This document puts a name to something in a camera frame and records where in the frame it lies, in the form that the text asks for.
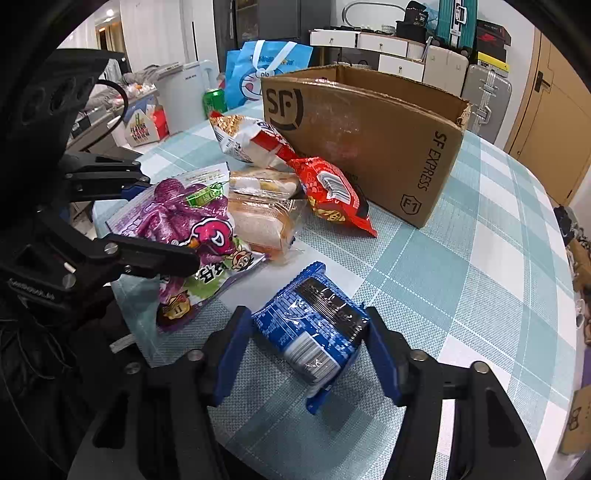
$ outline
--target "plastic-wrapped bread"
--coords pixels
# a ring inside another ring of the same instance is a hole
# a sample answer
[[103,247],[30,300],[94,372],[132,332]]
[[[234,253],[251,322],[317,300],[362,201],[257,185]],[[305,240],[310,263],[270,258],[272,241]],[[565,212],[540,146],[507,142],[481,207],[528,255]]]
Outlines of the plastic-wrapped bread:
[[228,211],[234,231],[253,250],[266,253],[272,260],[282,258],[289,250],[308,210],[307,200],[249,199],[230,194]]
[[230,191],[269,200],[287,200],[301,189],[296,173],[246,168],[230,173]]

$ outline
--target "sf express logo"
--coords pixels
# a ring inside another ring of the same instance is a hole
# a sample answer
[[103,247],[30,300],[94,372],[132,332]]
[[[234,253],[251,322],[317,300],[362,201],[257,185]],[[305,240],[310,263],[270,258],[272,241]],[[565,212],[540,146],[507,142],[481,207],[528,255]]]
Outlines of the sf express logo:
[[268,101],[268,109],[272,115],[269,120],[277,130],[295,130],[301,124],[304,117],[304,100],[300,89],[275,90],[267,89],[265,98]]

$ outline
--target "wooden door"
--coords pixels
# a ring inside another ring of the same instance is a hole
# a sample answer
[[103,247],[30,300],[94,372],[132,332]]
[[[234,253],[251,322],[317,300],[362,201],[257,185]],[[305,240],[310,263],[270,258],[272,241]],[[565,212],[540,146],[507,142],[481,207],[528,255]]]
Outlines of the wooden door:
[[567,205],[591,160],[591,94],[547,38],[537,34],[536,41],[522,120],[507,147],[556,202]]

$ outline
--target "black bag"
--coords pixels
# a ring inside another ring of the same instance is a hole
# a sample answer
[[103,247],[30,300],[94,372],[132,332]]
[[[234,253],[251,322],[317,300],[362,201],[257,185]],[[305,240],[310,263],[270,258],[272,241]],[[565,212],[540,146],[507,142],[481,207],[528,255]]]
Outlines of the black bag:
[[404,23],[425,27],[429,18],[429,13],[425,11],[426,9],[427,7],[423,4],[411,0],[404,11]]
[[396,36],[399,38],[425,43],[426,35],[427,29],[425,27],[400,20],[396,22]]

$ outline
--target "refrigerator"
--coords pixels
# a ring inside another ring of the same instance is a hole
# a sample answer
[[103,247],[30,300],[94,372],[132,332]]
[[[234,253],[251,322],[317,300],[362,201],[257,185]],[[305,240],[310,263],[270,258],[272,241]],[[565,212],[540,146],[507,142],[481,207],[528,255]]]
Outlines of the refrigerator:
[[217,59],[226,70],[226,52],[252,40],[310,44],[310,30],[330,25],[331,0],[214,0]]

